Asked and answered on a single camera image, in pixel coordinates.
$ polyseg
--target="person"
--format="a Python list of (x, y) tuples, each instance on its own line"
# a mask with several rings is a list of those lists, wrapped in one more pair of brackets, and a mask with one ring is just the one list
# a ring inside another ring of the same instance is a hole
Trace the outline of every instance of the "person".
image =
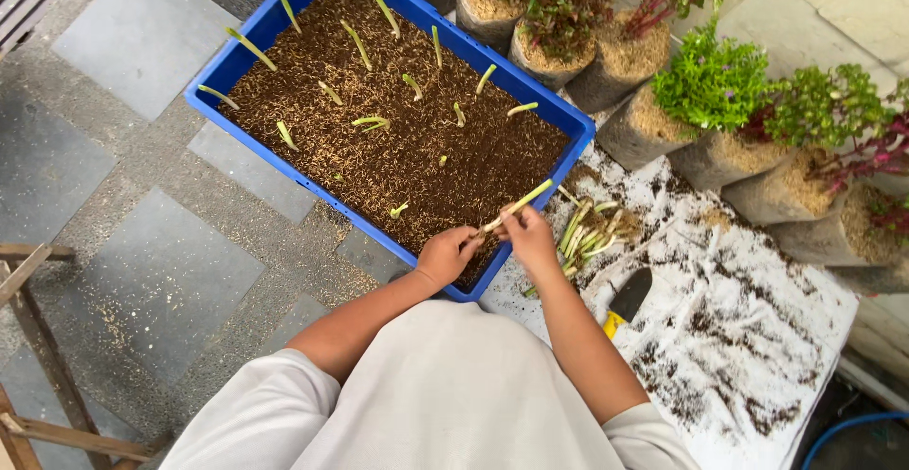
[(427, 300), (482, 243), (451, 229), (411, 273), (245, 364), (160, 468), (697, 468), (565, 279), (548, 222), (529, 206), (502, 220), (551, 350), (476, 303)]

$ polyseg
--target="hand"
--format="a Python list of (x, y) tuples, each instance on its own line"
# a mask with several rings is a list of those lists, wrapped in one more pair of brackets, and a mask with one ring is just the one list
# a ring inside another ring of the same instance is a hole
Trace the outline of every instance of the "hand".
[(512, 242), (517, 260), (530, 280), (536, 284), (536, 279), (545, 272), (561, 268), (559, 259), (555, 256), (553, 230), (536, 209), (525, 205), (517, 213), (509, 214), (506, 209), (510, 205), (506, 205), (499, 213), (502, 225), (493, 233), (502, 241)]
[(473, 238), (478, 232), (465, 225), (429, 238), (416, 260), (415, 272), (425, 275), (437, 286), (437, 292), (441, 291), (461, 275), (467, 262), (483, 244), (482, 237)]

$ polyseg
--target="yellow trowel handle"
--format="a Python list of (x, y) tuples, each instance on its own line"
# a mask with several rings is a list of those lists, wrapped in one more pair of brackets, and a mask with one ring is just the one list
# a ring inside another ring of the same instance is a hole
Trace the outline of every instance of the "yellow trowel handle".
[(622, 319), (622, 316), (610, 310), (606, 315), (603, 331), (606, 332), (606, 336), (609, 337), (609, 340), (612, 340), (612, 338), (615, 337), (615, 330), (618, 330), (619, 326), (624, 324), (625, 320)]

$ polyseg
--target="white shirt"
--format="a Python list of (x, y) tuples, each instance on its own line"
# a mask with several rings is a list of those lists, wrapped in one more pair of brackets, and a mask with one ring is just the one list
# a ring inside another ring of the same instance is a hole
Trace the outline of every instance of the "white shirt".
[(244, 365), (161, 470), (696, 469), (649, 403), (602, 426), (524, 326), (422, 302), (379, 331), (342, 388), (295, 349)]

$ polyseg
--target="blue tray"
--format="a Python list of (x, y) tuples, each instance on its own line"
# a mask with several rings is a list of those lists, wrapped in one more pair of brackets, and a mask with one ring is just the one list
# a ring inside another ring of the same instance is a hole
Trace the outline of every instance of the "blue tray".
[[(302, 10), (312, 0), (288, 0), (294, 11)], [(575, 109), (572, 105), (566, 103), (554, 93), (545, 89), (539, 82), (528, 76), (526, 73), (512, 65), (500, 54), (491, 48), (479, 44), (473, 38), (467, 36), (464, 32), (449, 23), (444, 17), (439, 15), (438, 11), (432, 5), (423, 0), (385, 0), (385, 3), (394, 11), (401, 14), (411, 23), (424, 30), (427, 34), (431, 32), (435, 24), (439, 31), (439, 41), (443, 46), (449, 48), (454, 54), (470, 64), (470, 66), (479, 71), (481, 74), (486, 71), (491, 63), (498, 66), (493, 72), (490, 81), (496, 86), (510, 93), (519, 104), (538, 102), (539, 107), (535, 110), (545, 121), (559, 128), (563, 133), (571, 137), (571, 142), (565, 146), (558, 161), (548, 175), (553, 182), (558, 185), (564, 179), (565, 174), (571, 169), (574, 161), (581, 155), (585, 145), (594, 137), (596, 128), (594, 122)], [(245, 35), (261, 50), (266, 50), (275, 43), (277, 35), (290, 26), (290, 20), (282, 7), (280, 0), (266, 0), (262, 6), (249, 18), (240, 33)], [(231, 39), (214, 57), (211, 62), (199, 72), (199, 75), (189, 83), (184, 95), (190, 105), (196, 107), (202, 115), (206, 116), (215, 124), (221, 126), (225, 131), (231, 133), (234, 138), (252, 149), (256, 154), (262, 156), (267, 162), (270, 162), (276, 169), (296, 181), (298, 184), (309, 189), (323, 200), (333, 205), (340, 212), (344, 213), (354, 226), (359, 227), (376, 241), (388, 248), (395, 255), (403, 259), (410, 266), (416, 266), (416, 256), (403, 248), (400, 244), (392, 240), (385, 232), (377, 229), (368, 220), (360, 216), (356, 211), (344, 205), (333, 195), (328, 193), (322, 186), (311, 181), (308, 177), (301, 174), (293, 168), (288, 162), (278, 157), (274, 152), (268, 150), (264, 145), (259, 143), (252, 136), (244, 132), (222, 116), (215, 108), (218, 99), (210, 93), (200, 92), (197, 87), (204, 84), (214, 88), (218, 92), (230, 92), (233, 85), (249, 68), (256, 62), (256, 57), (246, 48), (240, 45), (236, 40)], [(532, 206), (542, 209), (549, 197), (553, 194), (554, 187), (545, 193), (536, 197)], [(482, 273), (473, 279), (470, 285), (460, 287), (449, 285), (446, 292), (456, 301), (472, 302), (479, 299), (480, 295), (486, 289), (496, 272), (505, 263), (508, 255), (511, 254), (511, 244), (499, 244), (495, 249), (492, 258), (489, 260)]]

